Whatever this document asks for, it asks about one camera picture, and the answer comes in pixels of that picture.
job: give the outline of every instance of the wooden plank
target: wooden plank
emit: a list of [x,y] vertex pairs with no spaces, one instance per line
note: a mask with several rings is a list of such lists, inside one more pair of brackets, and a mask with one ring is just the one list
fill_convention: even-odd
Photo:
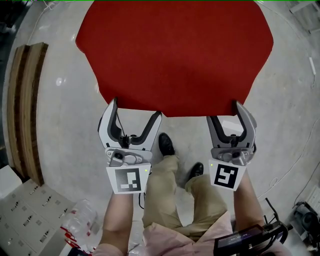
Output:
[[36,132],[37,97],[40,74],[48,45],[37,43],[30,46],[20,92],[19,127],[22,152],[28,176],[38,185],[44,183],[42,176]]
[[23,178],[27,176],[26,165],[23,160],[22,141],[20,137],[19,111],[20,90],[29,52],[28,45],[22,45],[15,50],[9,78],[7,95],[7,127],[8,137],[13,160],[13,167]]

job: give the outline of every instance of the red cloth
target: red cloth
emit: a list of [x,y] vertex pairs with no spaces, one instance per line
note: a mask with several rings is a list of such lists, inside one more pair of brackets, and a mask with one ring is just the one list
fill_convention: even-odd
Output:
[[253,1],[95,1],[76,44],[107,103],[217,116],[244,103],[273,37]]

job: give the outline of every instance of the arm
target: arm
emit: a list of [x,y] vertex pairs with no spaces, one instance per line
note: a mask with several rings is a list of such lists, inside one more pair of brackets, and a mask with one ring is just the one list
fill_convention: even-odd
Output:
[[265,224],[263,212],[252,187],[248,171],[244,172],[238,189],[233,193],[234,212],[238,230],[244,230],[256,224]]
[[134,214],[133,194],[112,193],[103,221],[100,244],[117,247],[123,255],[128,253],[128,243]]

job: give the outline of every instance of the leather shoe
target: leather shoe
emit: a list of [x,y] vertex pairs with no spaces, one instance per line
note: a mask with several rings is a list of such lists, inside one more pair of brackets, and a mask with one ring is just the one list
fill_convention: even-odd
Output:
[[159,149],[163,156],[172,156],[176,153],[170,137],[164,132],[159,135]]
[[204,165],[201,162],[197,162],[191,169],[189,180],[191,180],[193,177],[197,177],[204,174]]

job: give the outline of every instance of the concrete floor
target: concrete floor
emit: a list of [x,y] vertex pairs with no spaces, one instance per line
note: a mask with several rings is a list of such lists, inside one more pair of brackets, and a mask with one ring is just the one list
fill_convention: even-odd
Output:
[[[112,193],[105,169],[105,152],[97,133],[107,104],[97,90],[97,80],[86,57],[75,44],[79,27],[91,4],[86,1],[61,2],[53,10],[45,11],[29,43],[49,44],[37,105],[38,149],[45,183],[74,202],[84,198],[90,200],[102,216]],[[259,3],[274,45],[244,104],[258,125],[258,150],[248,166],[249,175],[257,196],[262,195],[259,200],[268,219],[272,212],[265,197],[269,198],[283,221],[320,160],[319,121],[314,125],[303,156],[281,179],[303,152],[313,124],[320,117],[320,82],[316,79],[312,88],[314,76],[309,63],[311,56],[320,74],[320,32],[308,34],[289,12],[291,5],[294,3]],[[27,43],[43,8],[43,3],[33,4],[14,47]],[[312,9],[304,12],[314,15]],[[127,134],[141,133],[150,115],[148,111],[119,110]],[[195,162],[208,163],[212,144],[205,117],[164,117],[159,132],[170,135],[180,156],[178,182],[183,181]],[[161,156],[156,143],[152,151],[153,162],[157,163]],[[301,194],[302,199],[318,184],[318,178],[319,170]],[[276,180],[279,183],[264,194]],[[220,192],[233,213],[232,192],[225,189]],[[143,210],[139,208],[137,196],[134,200],[133,239],[140,243]],[[182,223],[188,224],[193,218],[193,199],[180,188],[176,202]],[[294,255],[308,255],[295,237],[288,239],[286,245]]]

